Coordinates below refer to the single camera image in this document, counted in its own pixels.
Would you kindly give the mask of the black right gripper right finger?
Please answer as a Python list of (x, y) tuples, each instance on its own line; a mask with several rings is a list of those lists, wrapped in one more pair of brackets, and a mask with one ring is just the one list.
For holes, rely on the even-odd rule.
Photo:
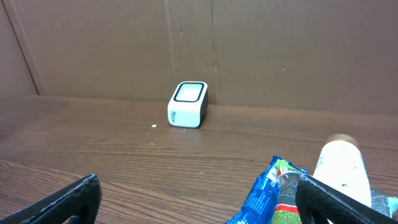
[(397, 224), (307, 174), (299, 175), (295, 203), (302, 223)]

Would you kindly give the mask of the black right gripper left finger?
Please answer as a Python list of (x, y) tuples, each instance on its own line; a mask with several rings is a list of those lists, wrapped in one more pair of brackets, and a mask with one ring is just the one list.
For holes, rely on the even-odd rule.
[(1, 224), (94, 224), (102, 199), (97, 174), (86, 177), (1, 220)]

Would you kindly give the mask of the green Haribo candy bag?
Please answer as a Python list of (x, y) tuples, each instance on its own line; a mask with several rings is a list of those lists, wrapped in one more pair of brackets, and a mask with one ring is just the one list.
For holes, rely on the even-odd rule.
[(296, 193), (302, 172), (284, 161), (277, 163), (279, 189), (271, 224), (302, 224), (296, 205)]

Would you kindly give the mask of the white tube with gold cap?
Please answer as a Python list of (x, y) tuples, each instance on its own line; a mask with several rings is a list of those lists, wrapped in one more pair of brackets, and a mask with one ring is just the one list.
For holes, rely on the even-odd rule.
[(313, 177), (335, 190), (371, 206), (371, 190), (362, 153), (355, 138), (332, 134), (321, 149)]

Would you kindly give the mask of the blue Oreo cookie pack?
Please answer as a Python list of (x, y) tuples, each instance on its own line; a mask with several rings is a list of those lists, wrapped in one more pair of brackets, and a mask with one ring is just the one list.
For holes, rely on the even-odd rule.
[(227, 224), (268, 224), (271, 222), (279, 194), (277, 177), (280, 174), (280, 165), (287, 166), (291, 171), (307, 173), (306, 169), (299, 169), (291, 162), (279, 156), (274, 156), (267, 169), (253, 183), (240, 211), (229, 219), (226, 222)]

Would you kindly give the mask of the mint green wipes pack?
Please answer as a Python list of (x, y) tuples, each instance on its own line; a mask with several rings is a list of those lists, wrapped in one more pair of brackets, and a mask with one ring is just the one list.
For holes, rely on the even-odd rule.
[(389, 218), (393, 218), (397, 211), (397, 197), (389, 197), (385, 191), (370, 187), (371, 208)]

